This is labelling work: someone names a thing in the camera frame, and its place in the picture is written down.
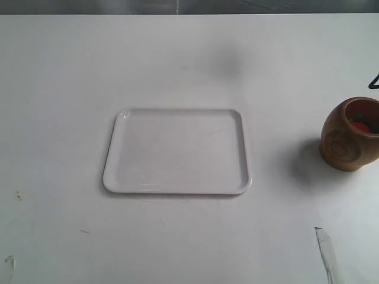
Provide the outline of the red object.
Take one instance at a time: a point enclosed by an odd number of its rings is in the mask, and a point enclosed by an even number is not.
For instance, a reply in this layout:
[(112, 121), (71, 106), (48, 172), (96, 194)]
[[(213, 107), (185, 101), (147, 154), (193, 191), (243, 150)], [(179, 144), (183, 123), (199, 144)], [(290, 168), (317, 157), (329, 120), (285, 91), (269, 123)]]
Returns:
[(365, 133), (369, 133), (369, 134), (373, 133), (369, 124), (366, 122), (363, 114), (361, 113), (355, 114), (351, 116), (348, 120), (351, 123), (351, 125), (357, 128), (358, 130), (363, 131)]

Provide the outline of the brown wooden mortar bowl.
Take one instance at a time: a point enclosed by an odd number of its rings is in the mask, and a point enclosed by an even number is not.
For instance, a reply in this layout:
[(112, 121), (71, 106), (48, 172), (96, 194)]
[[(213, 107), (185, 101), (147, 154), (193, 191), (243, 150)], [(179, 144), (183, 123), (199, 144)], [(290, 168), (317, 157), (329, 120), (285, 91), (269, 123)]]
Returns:
[[(349, 122), (351, 116), (359, 113), (364, 115), (372, 134)], [(327, 164), (346, 172), (378, 160), (378, 101), (354, 97), (336, 106), (323, 124), (319, 149)]]

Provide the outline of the clear tape strip right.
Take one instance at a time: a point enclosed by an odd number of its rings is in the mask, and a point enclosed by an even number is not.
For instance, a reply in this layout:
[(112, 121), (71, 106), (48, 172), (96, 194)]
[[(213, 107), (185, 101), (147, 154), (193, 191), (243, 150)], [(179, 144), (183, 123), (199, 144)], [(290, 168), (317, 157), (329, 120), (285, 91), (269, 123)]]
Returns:
[(314, 228), (320, 255), (330, 284), (341, 283), (334, 246), (327, 232), (321, 227)]

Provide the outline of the clear tape strip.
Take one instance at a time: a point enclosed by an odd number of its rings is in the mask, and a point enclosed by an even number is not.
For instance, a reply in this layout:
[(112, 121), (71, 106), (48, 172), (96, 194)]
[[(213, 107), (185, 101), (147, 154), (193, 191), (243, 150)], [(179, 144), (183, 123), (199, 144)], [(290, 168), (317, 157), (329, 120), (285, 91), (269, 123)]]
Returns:
[(4, 266), (1, 273), (1, 283), (6, 283), (6, 284), (11, 283), (14, 270), (15, 270), (15, 257), (8, 256), (4, 260)]
[(330, 284), (341, 283), (334, 246), (327, 232), (321, 227), (314, 228), (320, 255)]

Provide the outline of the white rectangular plastic tray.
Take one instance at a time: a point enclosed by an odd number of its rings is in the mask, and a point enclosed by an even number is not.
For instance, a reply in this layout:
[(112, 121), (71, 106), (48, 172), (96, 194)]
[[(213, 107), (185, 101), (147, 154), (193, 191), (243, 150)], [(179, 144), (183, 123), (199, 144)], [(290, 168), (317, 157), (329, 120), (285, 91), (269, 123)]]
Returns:
[(252, 183), (235, 109), (120, 111), (102, 182), (112, 193), (239, 195)]

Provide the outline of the clear tape strip left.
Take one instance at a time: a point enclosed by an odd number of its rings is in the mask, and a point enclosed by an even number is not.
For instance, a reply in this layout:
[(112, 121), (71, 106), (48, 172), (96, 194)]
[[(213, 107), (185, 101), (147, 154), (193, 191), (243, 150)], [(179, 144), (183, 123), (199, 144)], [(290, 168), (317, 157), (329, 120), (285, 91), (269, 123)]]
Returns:
[(1, 283), (6, 283), (6, 284), (11, 283), (14, 270), (15, 270), (15, 257), (8, 256), (4, 260), (4, 266), (1, 273)]

